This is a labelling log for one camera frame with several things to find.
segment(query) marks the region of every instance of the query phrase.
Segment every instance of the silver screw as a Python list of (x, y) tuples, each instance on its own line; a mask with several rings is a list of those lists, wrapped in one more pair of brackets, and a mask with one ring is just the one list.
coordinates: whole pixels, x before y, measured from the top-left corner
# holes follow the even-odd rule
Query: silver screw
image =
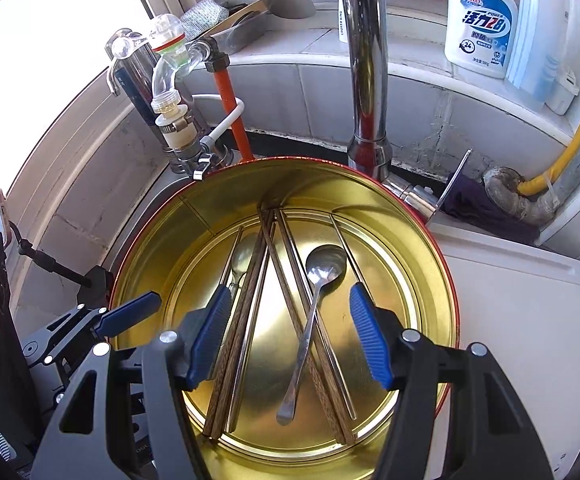
[(487, 346), (483, 343), (474, 343), (470, 347), (470, 351), (478, 357), (483, 357), (484, 355), (487, 355)]
[(166, 330), (159, 336), (159, 339), (163, 343), (172, 343), (177, 340), (177, 333), (174, 330)]
[(97, 343), (92, 348), (92, 353), (99, 357), (107, 354), (108, 352), (110, 352), (110, 345), (108, 343)]
[(408, 343), (416, 343), (421, 338), (421, 335), (416, 330), (408, 328), (407, 330), (403, 331), (401, 337), (403, 338), (404, 341), (407, 341)]

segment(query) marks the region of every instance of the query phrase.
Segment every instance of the blue gripper pad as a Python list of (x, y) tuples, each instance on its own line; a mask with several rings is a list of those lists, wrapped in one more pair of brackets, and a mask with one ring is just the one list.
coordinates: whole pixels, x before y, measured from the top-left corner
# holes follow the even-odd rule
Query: blue gripper pad
[(219, 285), (205, 308), (193, 310), (183, 318), (183, 340), (186, 345), (192, 342), (187, 373), (190, 391), (210, 376), (228, 326), (231, 307), (230, 290), (225, 285)]
[(132, 301), (103, 314), (95, 332), (99, 337), (114, 337), (147, 319), (159, 310), (161, 297), (156, 292), (146, 292)]
[(391, 310), (375, 306), (362, 283), (350, 289), (350, 313), (372, 378), (386, 390), (393, 389), (390, 356), (403, 330), (399, 318)]

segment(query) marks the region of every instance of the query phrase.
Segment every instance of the black cable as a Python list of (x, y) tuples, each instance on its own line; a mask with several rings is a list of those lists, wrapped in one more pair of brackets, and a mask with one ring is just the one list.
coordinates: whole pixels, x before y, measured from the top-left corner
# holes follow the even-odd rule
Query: black cable
[(17, 225), (13, 221), (8, 223), (10, 224), (10, 228), (12, 229), (12, 232), (14, 232), (14, 236), (17, 239), (19, 254), (30, 258), (38, 267), (41, 267), (47, 272), (54, 272), (59, 276), (63, 276), (67, 280), (77, 283), (78, 285), (85, 286), (86, 288), (90, 288), (92, 286), (92, 280), (86, 278), (86, 276), (83, 276), (78, 272), (74, 272), (73, 270), (68, 269), (68, 267), (62, 266), (62, 264), (58, 264), (57, 261), (49, 254), (33, 248), (30, 241), (21, 236), (21, 232), (19, 231)]

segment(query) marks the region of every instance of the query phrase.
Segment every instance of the round metal tin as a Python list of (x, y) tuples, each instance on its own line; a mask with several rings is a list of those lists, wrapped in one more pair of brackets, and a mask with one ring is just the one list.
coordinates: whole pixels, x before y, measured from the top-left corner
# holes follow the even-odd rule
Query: round metal tin
[[(340, 244), (329, 213), (361, 268), (375, 303), (393, 310), (404, 326), (437, 344), (458, 345), (457, 302), (444, 259), (423, 224), (404, 203), (350, 168), (321, 160), (267, 158), (231, 166), (182, 189), (148, 221), (118, 273), (112, 305), (147, 290), (163, 298), (159, 313), (116, 338), (117, 348), (148, 342), (176, 327), (189, 310), (207, 304), (234, 236), (259, 230), (257, 205), (281, 206), (302, 264), (321, 244)], [(302, 322), (297, 285), (281, 237), (275, 246)], [(385, 441), (397, 394), (372, 380), (349, 313), (356, 279), (344, 279), (324, 297), (320, 311), (356, 410), (349, 420), (354, 446), (337, 444), (309, 374), (304, 374), (295, 419), (276, 422), (294, 367), (298, 341), (275, 269), (267, 268), (262, 301), (246, 365), (234, 431), (218, 442), (199, 436), (215, 479), (252, 477), (356, 480), (371, 475)], [(214, 381), (185, 392), (200, 431)], [(446, 395), (439, 385), (437, 409)]]

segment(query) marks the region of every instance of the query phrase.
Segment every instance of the dark cloth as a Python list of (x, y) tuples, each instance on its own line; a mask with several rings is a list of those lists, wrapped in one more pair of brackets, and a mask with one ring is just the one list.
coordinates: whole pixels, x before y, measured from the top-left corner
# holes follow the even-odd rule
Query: dark cloth
[(503, 211), (490, 200), (483, 185), (464, 175), (457, 177), (441, 205), (441, 211), (519, 244), (534, 245), (540, 233), (537, 227), (527, 225)]

